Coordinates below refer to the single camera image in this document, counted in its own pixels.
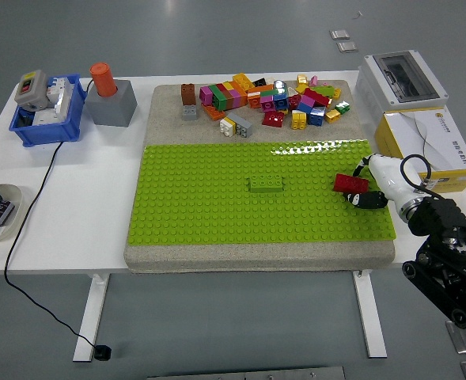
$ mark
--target blue lego brick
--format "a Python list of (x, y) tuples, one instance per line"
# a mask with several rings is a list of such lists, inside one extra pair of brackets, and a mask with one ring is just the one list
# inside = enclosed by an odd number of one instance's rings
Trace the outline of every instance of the blue lego brick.
[(289, 101), (287, 101), (287, 99), (278, 99), (277, 101), (273, 101), (273, 103), (275, 103), (275, 109), (277, 111), (289, 109)]
[(296, 109), (306, 114), (310, 114), (310, 112), (312, 112), (312, 107), (308, 104), (303, 103), (302, 101), (299, 102)]
[(321, 127), (324, 121), (325, 107), (314, 107), (309, 113), (309, 124)]

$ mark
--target red lego brick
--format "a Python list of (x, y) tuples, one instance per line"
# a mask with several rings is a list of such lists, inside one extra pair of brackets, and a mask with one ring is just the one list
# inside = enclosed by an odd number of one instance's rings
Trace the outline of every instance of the red lego brick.
[(220, 119), (225, 118), (225, 112), (224, 111), (217, 111), (217, 109), (213, 105), (204, 105), (201, 103), (203, 109), (205, 110), (206, 114), (213, 120), (217, 121)]
[(217, 83), (216, 86), (221, 92), (227, 91), (227, 88), (224, 86), (223, 83)]
[(299, 105), (299, 102), (301, 101), (301, 95), (299, 93), (296, 95), (293, 95), (292, 97), (289, 97), (287, 101), (289, 103), (289, 111), (293, 111), (294, 109), (297, 109), (297, 106)]
[(283, 112), (268, 111), (264, 113), (263, 125), (281, 128), (283, 123)]
[(336, 174), (333, 192), (362, 194), (368, 191), (368, 180), (359, 177)]
[(329, 106), (329, 98), (325, 97), (324, 95), (320, 95), (316, 93), (312, 89), (306, 88), (303, 95), (307, 97), (311, 97), (316, 102), (316, 107), (328, 107)]

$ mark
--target yellow lego brick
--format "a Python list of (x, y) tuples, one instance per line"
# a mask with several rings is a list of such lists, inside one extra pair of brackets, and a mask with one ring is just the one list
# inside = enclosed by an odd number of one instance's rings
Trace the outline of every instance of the yellow lego brick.
[(309, 79), (304, 74), (298, 74), (297, 75), (297, 83), (298, 83), (298, 85), (308, 85), (309, 84)]
[(342, 94), (341, 89), (335, 89), (335, 93), (333, 93), (333, 99), (338, 100), (341, 94)]
[(297, 87), (295, 88), (295, 90), (296, 90), (298, 93), (304, 93), (304, 92), (305, 92), (305, 89), (308, 89), (308, 85), (300, 84), (300, 85), (297, 85)]
[(222, 83), (222, 84), (224, 85), (224, 87), (225, 87), (228, 91), (234, 89), (233, 85), (231, 85), (231, 83), (229, 83), (229, 82), (224, 82), (224, 83)]
[(244, 90), (247, 91), (248, 89), (253, 89), (255, 86), (254, 84), (248, 79), (248, 77), (243, 74), (239, 73), (236, 75), (233, 75), (233, 80), (240, 85), (240, 87)]
[(290, 123), (292, 129), (305, 129), (306, 128), (306, 113), (294, 110), (293, 119)]
[(335, 109), (332, 109), (330, 112), (326, 112), (324, 118), (328, 123), (334, 123), (341, 117), (341, 115), (342, 114), (340, 112), (336, 111)]

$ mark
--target black cable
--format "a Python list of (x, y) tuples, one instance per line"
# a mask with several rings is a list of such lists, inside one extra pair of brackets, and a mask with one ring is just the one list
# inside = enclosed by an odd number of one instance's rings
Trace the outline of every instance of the black cable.
[(90, 85), (92, 84), (93, 79), (90, 79), (89, 84), (87, 85), (87, 90), (85, 91), (86, 93), (89, 93)]
[(47, 309), (46, 307), (40, 305), (39, 303), (37, 303), (34, 298), (32, 298), (30, 295), (28, 295), (23, 289), (19, 288), (18, 286), (16, 286), (14, 283), (10, 282), (9, 279), (8, 279), (8, 265), (9, 265), (9, 259), (11, 258), (11, 255), (13, 254), (13, 251), (14, 251), (14, 247), (15, 245), (17, 244), (18, 242), (18, 238), (20, 237), (21, 235), (21, 231), (23, 230), (24, 228), (24, 225), (25, 223), (27, 222), (27, 219), (28, 219), (28, 215), (30, 214), (30, 211), (32, 210), (32, 207), (34, 206), (34, 204), (36, 203), (36, 201), (38, 200), (38, 198), (40, 197), (41, 195), (41, 192), (43, 191), (43, 188), (44, 188), (44, 185), (46, 184), (46, 179), (48, 178), (48, 175), (50, 174), (50, 171), (51, 171), (51, 168), (53, 167), (53, 163), (55, 161), (55, 157), (57, 156), (57, 152), (59, 151), (60, 147), (62, 146), (63, 142), (61, 142), (59, 144), (59, 146), (57, 146), (57, 149), (55, 149), (55, 152), (53, 153), (53, 156), (51, 157), (51, 161), (50, 161), (50, 165), (48, 166), (48, 170), (46, 172), (46, 175), (44, 176), (44, 179), (43, 179), (43, 183), (41, 184), (41, 187), (40, 187), (40, 190), (37, 192), (36, 194), (36, 197), (34, 198), (34, 200), (32, 201), (32, 203), (30, 203), (30, 206), (28, 207), (28, 210), (27, 212), (25, 213), (25, 217), (24, 217), (24, 220), (22, 221), (21, 223), (21, 226), (20, 226), (20, 229), (18, 230), (18, 234), (17, 236), (15, 237), (14, 239), (14, 242), (13, 242), (13, 245), (11, 245), (11, 249), (9, 250), (9, 254), (8, 254), (8, 257), (6, 259), (6, 266), (4, 267), (4, 279), (6, 280), (6, 282), (8, 283), (8, 285), (10, 285), (11, 287), (14, 287), (17, 291), (20, 291), (25, 297), (27, 297), (34, 305), (38, 306), (39, 308), (45, 310), (46, 312), (48, 312), (58, 323), (66, 326), (75, 336), (78, 336), (80, 338), (83, 338), (86, 340), (86, 342), (88, 344), (90, 344), (92, 347), (94, 348), (97, 348), (94, 344), (92, 344), (86, 337), (84, 337), (83, 335), (80, 335), (78, 334), (77, 332), (75, 332), (73, 330), (73, 328), (71, 326), (69, 326), (66, 322), (63, 322), (61, 320), (59, 320), (55, 314), (53, 314), (49, 309)]
[(413, 188), (416, 188), (417, 190), (421, 191), (421, 192), (425, 192), (426, 194), (429, 194), (431, 196), (434, 196), (435, 198), (439, 198), (440, 200), (443, 200), (444, 197), (441, 196), (440, 194), (436, 193), (436, 192), (432, 192), (431, 190), (428, 190), (427, 188), (424, 188), (423, 186), (420, 186), (418, 184), (414, 184), (408, 177), (407, 177), (407, 174), (405, 173), (405, 163), (410, 160), (411, 158), (419, 158), (420, 160), (422, 160), (422, 162), (424, 162), (424, 165), (426, 165), (426, 171), (427, 171), (427, 174), (426, 174), (426, 178), (425, 178), (425, 181), (429, 180), (431, 178), (431, 165), (430, 163), (428, 162), (428, 160), (426, 160), (425, 157), (423, 157), (422, 155), (420, 154), (410, 154), (408, 156), (406, 156), (406, 158), (404, 158), (402, 161), (401, 161), (401, 164), (400, 164), (400, 172), (401, 172), (401, 175), (402, 177), (404, 178), (404, 180)]

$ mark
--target green lego brick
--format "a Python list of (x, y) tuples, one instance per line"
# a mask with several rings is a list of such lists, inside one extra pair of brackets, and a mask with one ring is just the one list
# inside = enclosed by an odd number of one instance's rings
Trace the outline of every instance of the green lego brick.
[(212, 100), (212, 105), (218, 111), (225, 111), (227, 109), (227, 98), (225, 97), (224, 93), (216, 85), (209, 85), (208, 88), (214, 95)]
[(261, 91), (261, 97), (269, 97), (270, 95), (278, 95), (278, 90), (269, 89), (268, 91)]
[(282, 176), (279, 174), (259, 174), (248, 178), (250, 192), (283, 192)]
[[(387, 208), (357, 209), (332, 191), (370, 153), (365, 140), (147, 146), (128, 244), (393, 240)], [(250, 191), (249, 178), (268, 175), (283, 191)]]
[(350, 111), (350, 104), (348, 104), (346, 101), (340, 101), (335, 106), (335, 110), (340, 112), (341, 115), (343, 115), (345, 112)]
[(325, 97), (332, 97), (335, 95), (335, 87), (332, 85), (319, 85), (317, 87), (310, 87), (310, 89)]

